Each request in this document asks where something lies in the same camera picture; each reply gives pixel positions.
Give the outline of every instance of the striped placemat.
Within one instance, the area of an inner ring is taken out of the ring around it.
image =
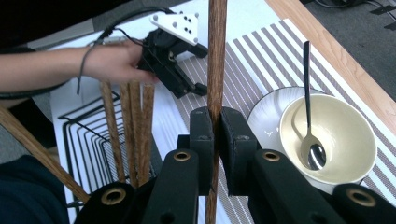
[[[306,38],[289,20],[283,20],[243,35],[226,45],[223,105],[239,110],[248,119],[251,109],[267,93],[304,85],[303,43]],[[371,124],[378,145],[373,171],[362,185],[396,204],[396,140],[393,133],[345,83],[312,46],[311,87],[356,107]],[[207,58],[189,58],[180,67],[194,82],[207,82]],[[177,108],[189,128],[190,112],[207,105],[206,97],[189,94],[176,99]],[[222,165],[219,168],[219,199],[232,223],[253,223],[246,197],[228,197]]]

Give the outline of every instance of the black wire frame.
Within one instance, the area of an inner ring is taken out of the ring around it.
[[[116,92],[112,92],[112,94],[124,173],[126,174],[127,183],[129,183],[120,96]],[[117,170],[110,144],[102,98],[97,98],[78,109],[61,115],[58,119],[65,120],[62,132],[69,174],[89,194],[104,185],[117,182]],[[150,178],[157,176],[162,166],[162,160],[153,138],[152,143]],[[75,207],[76,212],[79,212],[81,203],[74,196],[74,201],[67,206],[69,208]]]

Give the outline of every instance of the wooden table edge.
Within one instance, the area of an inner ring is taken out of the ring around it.
[[[265,0],[280,19],[290,19],[396,135],[396,103],[299,0]]]

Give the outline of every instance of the cream bowl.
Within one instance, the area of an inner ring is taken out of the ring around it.
[[[326,152],[326,164],[314,171],[306,168],[298,156],[307,132],[305,111],[304,97],[290,103],[280,119],[279,136],[288,158],[308,181],[329,192],[332,187],[327,185],[357,183],[367,176],[375,164],[377,147],[373,129],[364,116],[333,96],[311,95],[312,134]]]

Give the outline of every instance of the white plate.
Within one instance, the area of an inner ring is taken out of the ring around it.
[[[311,90],[311,93],[322,92]],[[277,150],[285,154],[279,137],[280,118],[286,107],[302,96],[304,96],[303,87],[286,87],[266,94],[253,107],[247,124],[262,148]]]

